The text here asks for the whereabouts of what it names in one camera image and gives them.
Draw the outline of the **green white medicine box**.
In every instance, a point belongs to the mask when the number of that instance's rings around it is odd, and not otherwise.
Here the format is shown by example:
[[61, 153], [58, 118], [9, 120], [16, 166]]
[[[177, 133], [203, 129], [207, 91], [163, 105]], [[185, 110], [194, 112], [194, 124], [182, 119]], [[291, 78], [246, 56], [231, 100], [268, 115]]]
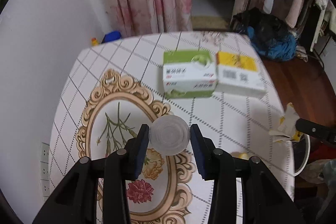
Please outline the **green white medicine box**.
[[208, 98], [217, 85], [216, 66], [207, 50], [178, 50], [163, 53], [165, 97]]

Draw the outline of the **orange small bottle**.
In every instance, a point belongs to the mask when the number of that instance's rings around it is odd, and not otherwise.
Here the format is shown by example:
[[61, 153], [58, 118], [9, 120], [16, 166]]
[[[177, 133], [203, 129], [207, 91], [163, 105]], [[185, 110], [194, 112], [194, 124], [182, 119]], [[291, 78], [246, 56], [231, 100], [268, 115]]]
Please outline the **orange small bottle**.
[[98, 42], [98, 40], [97, 40], [96, 38], [92, 38], [92, 39], [91, 39], [91, 44], [92, 44], [92, 46], [94, 47], [94, 46], [99, 45], [99, 42]]

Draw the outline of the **white barcode carton box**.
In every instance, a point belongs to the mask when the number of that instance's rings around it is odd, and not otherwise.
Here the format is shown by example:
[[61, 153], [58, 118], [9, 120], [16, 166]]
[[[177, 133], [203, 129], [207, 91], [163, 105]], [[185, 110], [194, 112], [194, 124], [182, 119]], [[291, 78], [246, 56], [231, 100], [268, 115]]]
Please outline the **white barcode carton box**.
[[267, 90], [258, 72], [226, 65], [217, 66], [216, 92], [263, 98]]

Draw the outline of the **blue jacket pile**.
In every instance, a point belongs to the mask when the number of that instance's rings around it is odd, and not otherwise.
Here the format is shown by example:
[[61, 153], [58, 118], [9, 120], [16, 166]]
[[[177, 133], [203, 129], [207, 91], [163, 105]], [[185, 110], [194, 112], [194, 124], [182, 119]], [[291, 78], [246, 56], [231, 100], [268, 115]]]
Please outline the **blue jacket pile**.
[[273, 61], [289, 61], [295, 57], [297, 42], [291, 33], [280, 38], [262, 40], [251, 26], [246, 28], [246, 34], [252, 47], [260, 55]]

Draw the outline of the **white wall socket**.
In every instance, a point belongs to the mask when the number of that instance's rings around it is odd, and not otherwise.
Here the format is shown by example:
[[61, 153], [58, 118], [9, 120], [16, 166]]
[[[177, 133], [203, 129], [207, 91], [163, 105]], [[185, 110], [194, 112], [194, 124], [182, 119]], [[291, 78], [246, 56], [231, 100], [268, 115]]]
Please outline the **white wall socket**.
[[40, 186], [43, 201], [45, 201], [50, 196], [49, 151], [50, 146], [42, 142], [40, 159]]

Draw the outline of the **white patterned tablecloth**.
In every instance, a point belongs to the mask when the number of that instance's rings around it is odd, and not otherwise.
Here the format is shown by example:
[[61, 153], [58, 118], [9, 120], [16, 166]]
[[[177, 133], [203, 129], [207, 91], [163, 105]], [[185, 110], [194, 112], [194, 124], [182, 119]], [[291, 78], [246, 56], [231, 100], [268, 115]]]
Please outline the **white patterned tablecloth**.
[[123, 152], [140, 129], [149, 143], [125, 183], [132, 223], [206, 223], [214, 190], [198, 172], [191, 126], [239, 159], [258, 157], [294, 196], [292, 145], [276, 89], [245, 35], [173, 32], [124, 38], [76, 57], [52, 125], [49, 182], [74, 164]]

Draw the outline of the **blue lidded container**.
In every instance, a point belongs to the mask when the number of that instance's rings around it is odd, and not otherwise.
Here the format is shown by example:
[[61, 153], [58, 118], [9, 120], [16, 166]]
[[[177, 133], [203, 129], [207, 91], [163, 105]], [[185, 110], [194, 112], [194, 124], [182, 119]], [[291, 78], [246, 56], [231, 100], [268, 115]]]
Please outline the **blue lidded container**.
[[121, 38], [122, 38], [122, 36], [121, 36], [121, 33], [119, 31], [112, 31], [112, 32], [104, 35], [101, 43], [102, 44], [109, 43], [109, 42], [119, 40]]

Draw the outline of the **white yellow wrapper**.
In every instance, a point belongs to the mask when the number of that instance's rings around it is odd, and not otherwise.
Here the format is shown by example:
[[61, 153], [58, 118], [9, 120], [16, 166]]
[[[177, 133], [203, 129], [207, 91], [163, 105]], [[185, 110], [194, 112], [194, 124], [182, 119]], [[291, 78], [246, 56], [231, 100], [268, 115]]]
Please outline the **white yellow wrapper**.
[[283, 141], [299, 142], [303, 133], [296, 129], [296, 122], [299, 120], [294, 105], [290, 102], [286, 106], [285, 114], [280, 118], [279, 126], [269, 131], [274, 143]]

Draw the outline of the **clear plastic cup lid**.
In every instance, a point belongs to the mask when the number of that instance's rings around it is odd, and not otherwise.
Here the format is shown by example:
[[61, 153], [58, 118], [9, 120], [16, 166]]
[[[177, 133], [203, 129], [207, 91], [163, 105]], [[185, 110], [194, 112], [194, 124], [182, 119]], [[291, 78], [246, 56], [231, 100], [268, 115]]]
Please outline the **clear plastic cup lid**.
[[190, 141], [188, 124], [176, 115], [157, 118], [149, 130], [151, 146], [160, 154], [174, 156], [183, 152]]

